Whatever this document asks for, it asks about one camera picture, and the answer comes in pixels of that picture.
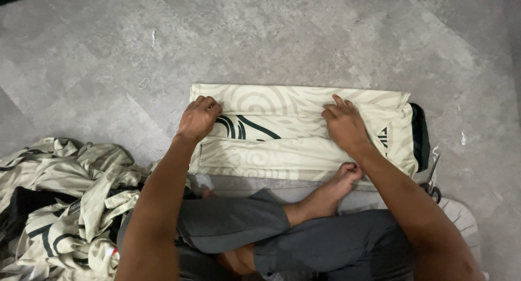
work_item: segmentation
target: scissors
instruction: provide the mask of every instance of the scissors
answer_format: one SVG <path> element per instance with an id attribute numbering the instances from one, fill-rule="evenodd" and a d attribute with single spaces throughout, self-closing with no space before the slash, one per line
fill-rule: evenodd
<path id="1" fill-rule="evenodd" d="M 436 186 L 436 179 L 438 178 L 437 171 L 438 166 L 440 162 L 440 157 L 436 159 L 436 162 L 434 162 L 434 170 L 433 175 L 430 178 L 430 181 L 428 183 L 420 184 L 420 188 L 422 188 L 426 193 L 433 198 L 433 200 L 436 201 L 436 204 L 439 204 L 441 201 L 441 191 Z"/>

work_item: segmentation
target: pile of clothes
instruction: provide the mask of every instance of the pile of clothes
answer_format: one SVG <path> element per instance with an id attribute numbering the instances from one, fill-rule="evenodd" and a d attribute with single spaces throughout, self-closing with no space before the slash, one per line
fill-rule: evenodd
<path id="1" fill-rule="evenodd" d="M 119 146 L 46 138 L 0 160 L 0 280 L 107 280 L 151 172 Z"/>

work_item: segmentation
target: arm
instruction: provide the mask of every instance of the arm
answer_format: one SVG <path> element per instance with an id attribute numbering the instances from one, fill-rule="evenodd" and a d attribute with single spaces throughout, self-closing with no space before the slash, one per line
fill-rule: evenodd
<path id="1" fill-rule="evenodd" d="M 178 280 L 174 240 L 195 146 L 212 130 L 222 107 L 212 97 L 199 96 L 183 113 L 170 149 L 150 175 L 125 232 L 116 281 Z"/>
<path id="2" fill-rule="evenodd" d="M 353 103 L 333 95 L 322 116 L 330 138 L 360 165 L 416 249 L 415 280 L 483 280 L 479 266 L 454 224 L 411 178 L 367 139 Z"/>

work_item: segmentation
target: gray concrete floor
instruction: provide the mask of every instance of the gray concrete floor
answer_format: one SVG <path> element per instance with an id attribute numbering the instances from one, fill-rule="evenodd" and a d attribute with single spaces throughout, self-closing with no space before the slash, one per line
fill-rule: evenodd
<path id="1" fill-rule="evenodd" d="M 483 269 L 492 280 L 518 281 L 520 6 L 519 0 L 12 3 L 0 7 L 0 155 L 40 137 L 65 136 L 118 143 L 147 164 L 168 147 L 194 82 L 410 91 L 443 157 L 439 186 L 478 221 Z M 313 184 L 220 178 L 214 185 Z"/>

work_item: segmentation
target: person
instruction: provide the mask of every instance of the person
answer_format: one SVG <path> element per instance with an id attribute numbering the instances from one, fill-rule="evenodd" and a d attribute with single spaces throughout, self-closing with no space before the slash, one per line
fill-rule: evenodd
<path id="1" fill-rule="evenodd" d="M 320 272 L 322 280 L 484 280 L 440 207 L 371 145 L 354 105 L 333 99 L 322 112 L 329 137 L 357 164 L 342 164 L 328 182 L 288 205 L 265 190 L 246 199 L 186 197 L 194 148 L 223 110 L 212 97 L 190 103 L 120 229 L 116 281 L 231 280 L 283 271 Z M 363 173 L 388 210 L 334 216 Z"/>

